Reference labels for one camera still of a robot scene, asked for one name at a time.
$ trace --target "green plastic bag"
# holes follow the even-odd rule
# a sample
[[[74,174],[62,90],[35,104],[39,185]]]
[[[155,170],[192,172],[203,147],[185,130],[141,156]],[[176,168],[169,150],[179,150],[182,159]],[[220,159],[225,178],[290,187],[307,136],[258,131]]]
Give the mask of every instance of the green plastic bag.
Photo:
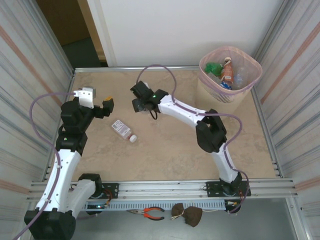
[[[216,63],[216,62],[208,62],[206,65],[205,65],[205,73],[208,74],[208,73],[212,73],[214,74],[215,76],[217,77],[220,77],[221,75],[221,71],[224,69],[224,66],[220,63]]]

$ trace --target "brown cloth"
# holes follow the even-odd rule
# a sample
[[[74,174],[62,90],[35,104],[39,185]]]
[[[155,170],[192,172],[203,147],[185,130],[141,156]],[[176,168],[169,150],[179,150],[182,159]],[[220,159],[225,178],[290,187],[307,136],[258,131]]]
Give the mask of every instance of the brown cloth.
[[[184,205],[182,203],[177,203],[173,206],[171,215],[175,217],[183,213],[182,217],[185,218],[185,223],[192,227],[195,227],[201,220],[202,212],[203,211],[201,208],[195,206],[190,206],[184,210]]]

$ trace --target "pliers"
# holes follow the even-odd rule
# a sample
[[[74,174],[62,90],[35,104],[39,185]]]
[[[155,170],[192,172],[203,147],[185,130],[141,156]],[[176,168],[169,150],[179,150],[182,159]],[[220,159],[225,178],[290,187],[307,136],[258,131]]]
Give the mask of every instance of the pliers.
[[[127,212],[133,213],[133,214],[142,214],[145,218],[148,218],[148,219],[151,219],[151,220],[154,220],[154,221],[160,221],[160,220],[165,219],[164,216],[156,217],[156,216],[151,216],[151,215],[149,215],[147,213],[147,212],[152,211],[152,210],[158,210],[158,211],[161,211],[161,212],[165,211],[161,207],[152,206],[152,207],[149,207],[149,208],[145,208],[143,210],[141,210],[141,209],[130,209],[130,210],[127,210]]]

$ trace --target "red pliers handle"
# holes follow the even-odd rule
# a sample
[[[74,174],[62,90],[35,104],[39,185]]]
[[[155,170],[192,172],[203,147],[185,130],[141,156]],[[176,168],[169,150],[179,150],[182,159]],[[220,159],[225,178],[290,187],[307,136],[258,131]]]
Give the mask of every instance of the red pliers handle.
[[[164,211],[165,211],[165,210],[164,210],[163,208],[161,208],[161,207],[152,206],[152,207],[149,207],[149,208],[145,208],[145,209],[143,210],[143,216],[144,216],[145,218],[148,218],[148,219],[153,220],[153,221],[160,221],[160,220],[165,219],[164,216],[159,216],[159,217],[157,217],[157,216],[151,216],[151,215],[149,215],[149,214],[147,213],[147,212],[152,211],[152,210],[158,210],[158,211],[161,211],[161,212],[164,212]]]

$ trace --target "wastebasket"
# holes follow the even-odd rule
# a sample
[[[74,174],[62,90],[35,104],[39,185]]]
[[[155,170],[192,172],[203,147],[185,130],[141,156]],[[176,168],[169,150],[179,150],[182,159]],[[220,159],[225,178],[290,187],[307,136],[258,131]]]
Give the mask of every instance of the wastebasket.
[[[238,68],[246,70],[246,74],[242,76],[246,81],[246,85],[242,89],[225,89],[204,72],[207,63],[223,63],[226,57],[231,57],[235,74]],[[261,65],[244,51],[233,46],[222,46],[208,53],[201,59],[199,68],[195,95],[196,107],[203,110],[214,109],[218,113],[226,114],[231,114],[235,111],[262,75]]]

